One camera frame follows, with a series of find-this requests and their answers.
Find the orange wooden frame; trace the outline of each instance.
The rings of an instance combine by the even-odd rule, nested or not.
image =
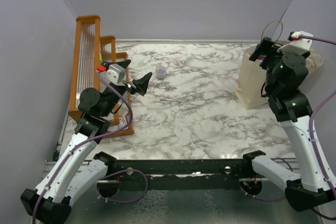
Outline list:
[[[78,72],[78,67],[80,64],[80,47],[81,47],[81,34],[83,33],[85,36],[89,37],[91,39],[91,42],[93,42],[94,46],[94,59],[93,59],[93,70],[97,69],[100,65],[100,52],[102,56],[102,60],[116,62],[118,59],[127,59],[127,53],[126,52],[115,52],[115,43],[116,38],[114,36],[104,36],[100,37],[100,17],[98,15],[90,15],[90,16],[81,16],[76,19],[77,25],[76,25],[76,36],[75,36],[75,47],[74,47],[74,53],[73,53],[73,66],[72,66],[72,78],[71,78],[71,90],[70,90],[70,102],[69,102],[69,111],[68,114],[71,116],[76,122],[79,121],[80,116],[82,115],[82,112],[78,110],[76,107],[76,96],[77,96],[77,81],[78,81],[78,74],[81,74]],[[88,31],[83,29],[83,25],[94,25],[95,31],[94,35],[89,34]],[[111,44],[111,52],[105,51],[105,46],[107,44]],[[129,81],[129,74],[128,69],[126,69],[127,73],[127,82]],[[99,90],[100,82],[96,76],[93,77],[93,87],[97,90]],[[128,102],[131,105],[131,95],[128,93]],[[113,119],[110,120],[111,126],[119,125],[119,114],[116,113],[113,115]],[[110,137],[116,137],[116,136],[125,136],[125,135],[131,135],[134,134],[133,130],[133,124],[131,123],[129,128],[127,130],[123,130],[121,132],[118,132]]]

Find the white marble surface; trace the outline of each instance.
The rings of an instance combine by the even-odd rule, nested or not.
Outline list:
[[[117,45],[132,63],[130,77],[155,74],[147,94],[134,95],[135,134],[103,140],[88,156],[104,151],[119,159],[237,158],[262,150],[270,157],[294,157],[285,132],[268,105],[246,110],[237,99],[243,51],[238,44]],[[62,150],[74,132],[68,120]]]

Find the gray wall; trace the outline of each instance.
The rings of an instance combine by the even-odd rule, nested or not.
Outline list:
[[[285,24],[282,38],[287,38],[290,31],[303,30],[316,37],[335,41],[335,12],[336,0],[293,0],[282,19]],[[301,90],[315,109],[336,89],[336,46],[313,41],[312,47],[325,57],[324,65],[304,81]],[[320,110],[315,119],[319,140],[334,173],[336,173],[335,116],[336,97]]]
[[[69,0],[76,15],[98,14],[102,35],[119,39],[259,39],[291,0]],[[273,34],[275,25],[266,35]]]
[[[0,218],[41,180],[69,101],[75,18],[62,0],[0,0]]]

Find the black metal frame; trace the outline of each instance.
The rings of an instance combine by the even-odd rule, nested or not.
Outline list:
[[[255,174],[243,159],[118,160],[108,174],[127,168],[142,171],[149,190],[239,189],[239,179]],[[111,184],[116,183],[119,190],[143,190],[144,178],[139,173],[125,173],[118,176],[118,182],[117,176],[98,182],[108,184],[106,188],[115,188]]]

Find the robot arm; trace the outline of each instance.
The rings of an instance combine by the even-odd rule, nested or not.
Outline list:
[[[103,117],[111,113],[119,98],[126,91],[140,95],[145,95],[147,91],[151,72],[139,80],[133,80],[133,84],[124,81],[125,68],[130,62],[103,61],[98,68],[101,77],[109,81],[119,95],[109,88],[102,93],[94,88],[87,88],[81,93],[78,108],[83,114],[65,152],[34,190],[26,189],[21,195],[21,201],[29,215],[33,216],[36,211],[37,219],[43,223],[64,223],[76,200],[107,174],[114,161],[110,156],[95,158],[85,170],[76,175],[82,162],[106,134],[110,122]]]
[[[285,171],[286,169],[260,153],[250,158],[251,166],[256,173],[270,179],[284,190],[288,202],[297,211],[334,200],[329,182],[336,184],[336,178],[318,138],[310,139],[309,120],[312,109],[306,96],[298,89],[308,75],[305,59],[310,55],[308,50],[311,45],[310,40],[299,39],[301,35],[312,36],[303,31],[291,33],[289,39],[292,42],[284,46],[265,37],[250,56],[252,61],[261,59],[260,66],[267,71],[265,96],[288,136],[301,174]],[[328,181],[320,168],[313,142],[327,170]]]

